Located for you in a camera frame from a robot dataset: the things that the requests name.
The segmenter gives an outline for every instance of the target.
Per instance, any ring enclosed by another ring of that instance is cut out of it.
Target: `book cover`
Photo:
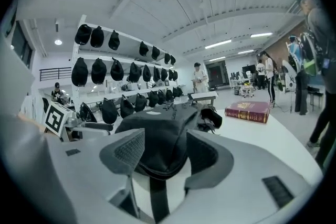
[[[270,112],[268,102],[240,101],[229,105],[225,109],[228,117],[266,123]]]

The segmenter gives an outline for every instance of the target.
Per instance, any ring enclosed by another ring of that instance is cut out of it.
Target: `standing person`
[[[269,94],[270,102],[275,103],[274,71],[277,69],[277,64],[273,61],[271,56],[265,51],[262,51],[260,53],[260,56],[262,60],[265,61],[265,70],[266,70],[266,76],[268,80],[268,94]]]
[[[194,71],[194,79],[193,82],[196,84],[197,93],[201,92],[208,92],[208,85],[207,85],[207,75],[203,70],[200,69],[201,64],[196,62],[194,64],[195,71]]]
[[[55,89],[51,92],[51,100],[52,100],[52,102],[57,102],[57,103],[63,104],[62,99],[63,99],[63,93],[59,89],[59,83],[56,82],[55,83]]]
[[[295,112],[300,112],[300,115],[306,115],[307,110],[307,95],[308,95],[308,76],[302,67],[302,51],[296,36],[289,37],[290,44],[288,45],[289,53],[292,55],[297,67],[296,96],[295,96]]]
[[[307,143],[308,147],[318,146],[318,139],[329,123],[321,140],[316,162],[323,167],[336,138],[336,37],[332,23],[326,12],[319,7],[318,0],[296,0],[306,16],[306,24],[314,34],[317,45],[323,54],[323,66],[320,67],[325,86],[325,108],[320,114],[315,129]]]
[[[260,90],[261,87],[264,90],[265,89],[265,70],[266,70],[266,67],[262,63],[263,61],[261,59],[259,59],[258,62],[259,62],[259,64],[257,64],[257,70],[258,70],[258,90]]]

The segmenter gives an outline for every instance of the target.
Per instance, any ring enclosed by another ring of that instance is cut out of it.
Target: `brown wall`
[[[282,60],[288,60],[288,49],[286,45],[286,42],[289,44],[288,37],[290,35],[295,35],[299,37],[300,34],[306,30],[307,28],[305,22],[302,22],[266,49],[266,52],[277,63],[278,68],[282,66]]]

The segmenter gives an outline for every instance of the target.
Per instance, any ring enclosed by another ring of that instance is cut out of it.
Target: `window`
[[[30,60],[33,53],[28,41],[26,40],[20,24],[17,22],[15,26],[15,30],[13,33],[12,45],[14,46],[14,51],[21,58],[21,60],[25,63],[25,65],[30,67]]]

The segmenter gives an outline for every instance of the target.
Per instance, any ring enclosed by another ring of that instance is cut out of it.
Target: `round ceiling light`
[[[55,44],[56,44],[56,45],[62,45],[62,41],[59,40],[59,39],[56,39],[56,40],[55,40]]]

